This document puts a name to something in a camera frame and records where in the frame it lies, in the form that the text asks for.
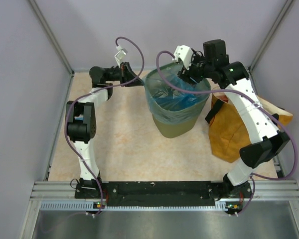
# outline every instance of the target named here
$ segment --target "trash can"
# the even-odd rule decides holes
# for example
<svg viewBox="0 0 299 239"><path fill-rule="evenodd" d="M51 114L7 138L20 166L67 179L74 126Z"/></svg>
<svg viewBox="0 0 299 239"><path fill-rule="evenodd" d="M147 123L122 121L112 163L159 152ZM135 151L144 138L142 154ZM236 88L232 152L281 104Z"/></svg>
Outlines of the trash can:
<svg viewBox="0 0 299 239"><path fill-rule="evenodd" d="M160 69L173 85L190 91L210 90L207 79L189 84L177 77L182 64L170 63ZM190 131L204 108L209 94L187 94L171 88L159 76L157 70L151 71L143 79L149 110L161 134L174 138Z"/></svg>

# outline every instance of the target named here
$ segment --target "gray floor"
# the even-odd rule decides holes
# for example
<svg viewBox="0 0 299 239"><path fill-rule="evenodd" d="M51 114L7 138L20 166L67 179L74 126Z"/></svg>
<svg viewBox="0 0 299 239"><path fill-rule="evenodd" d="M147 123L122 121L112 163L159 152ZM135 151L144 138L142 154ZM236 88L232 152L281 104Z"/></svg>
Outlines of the gray floor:
<svg viewBox="0 0 299 239"><path fill-rule="evenodd" d="M224 212L103 212L95 219L74 212L41 211L34 239L297 239L288 202L253 202L240 217Z"/></svg>

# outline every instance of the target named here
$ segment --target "white wall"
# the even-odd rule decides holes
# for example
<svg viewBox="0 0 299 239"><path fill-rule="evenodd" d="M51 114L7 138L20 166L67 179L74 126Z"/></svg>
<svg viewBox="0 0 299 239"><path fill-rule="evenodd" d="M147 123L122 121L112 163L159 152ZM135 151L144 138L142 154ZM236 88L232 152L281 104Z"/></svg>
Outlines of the white wall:
<svg viewBox="0 0 299 239"><path fill-rule="evenodd" d="M179 44L201 49L203 42L221 38L231 61L249 65L283 0L36 0L71 66L115 64L114 40L126 36L144 51L146 66L155 66L159 51ZM128 43L132 66L140 57Z"/></svg>
<svg viewBox="0 0 299 239"><path fill-rule="evenodd" d="M262 96L294 114L289 128L299 147L299 0L261 58L254 78ZM294 158L290 144L281 157L290 170ZM299 166L294 178L299 184Z"/></svg>
<svg viewBox="0 0 299 239"><path fill-rule="evenodd" d="M68 82L27 1L0 0L0 239L17 238L43 179Z"/></svg>

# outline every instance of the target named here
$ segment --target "beige tabletop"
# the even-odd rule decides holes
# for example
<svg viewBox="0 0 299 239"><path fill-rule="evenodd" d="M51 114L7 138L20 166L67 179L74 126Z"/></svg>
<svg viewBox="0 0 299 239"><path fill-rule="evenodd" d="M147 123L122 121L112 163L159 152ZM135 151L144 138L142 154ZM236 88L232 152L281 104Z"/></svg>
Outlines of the beige tabletop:
<svg viewBox="0 0 299 239"><path fill-rule="evenodd" d="M76 73L69 99L73 100L90 90L88 73ZM208 124L204 119L210 110L210 101L211 97L191 131L169 139L162 136L155 126L143 87L114 88L113 96L96 109L94 151L102 180L222 180L235 163L225 162L211 153ZM63 127L50 181L69 181L80 177L78 158L65 141ZM277 177L272 160L257 172Z"/></svg>

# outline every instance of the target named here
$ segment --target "brown bag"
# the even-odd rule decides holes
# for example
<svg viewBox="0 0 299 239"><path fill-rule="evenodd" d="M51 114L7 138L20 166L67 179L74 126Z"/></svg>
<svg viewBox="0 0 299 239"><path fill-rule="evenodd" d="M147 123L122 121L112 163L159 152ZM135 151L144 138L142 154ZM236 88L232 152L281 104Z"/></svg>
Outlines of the brown bag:
<svg viewBox="0 0 299 239"><path fill-rule="evenodd" d="M276 107L258 96L263 108L277 118L283 125L293 119L293 115ZM247 129L236 108L224 93L212 95L211 110L205 118L209 123L209 140L213 155L234 162L239 156L239 149L251 144Z"/></svg>

